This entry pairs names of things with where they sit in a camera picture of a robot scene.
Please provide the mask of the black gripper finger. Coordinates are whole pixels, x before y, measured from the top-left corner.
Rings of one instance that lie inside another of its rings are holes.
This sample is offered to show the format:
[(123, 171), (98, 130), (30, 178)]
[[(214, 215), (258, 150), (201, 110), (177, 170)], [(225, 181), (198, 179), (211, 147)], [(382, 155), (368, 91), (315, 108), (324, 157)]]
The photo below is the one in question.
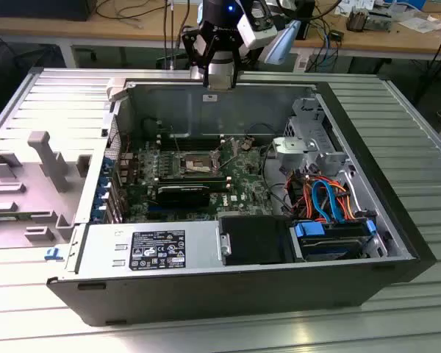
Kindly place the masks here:
[(231, 88), (235, 88), (237, 85), (237, 78), (239, 74), (239, 68), (242, 63), (239, 52), (239, 44), (235, 38), (231, 39), (231, 52), (233, 58), (233, 74), (231, 79)]
[(203, 86), (209, 86), (209, 64), (215, 53), (216, 34), (214, 26), (202, 24), (182, 30), (181, 39), (190, 65), (195, 73), (202, 75)]

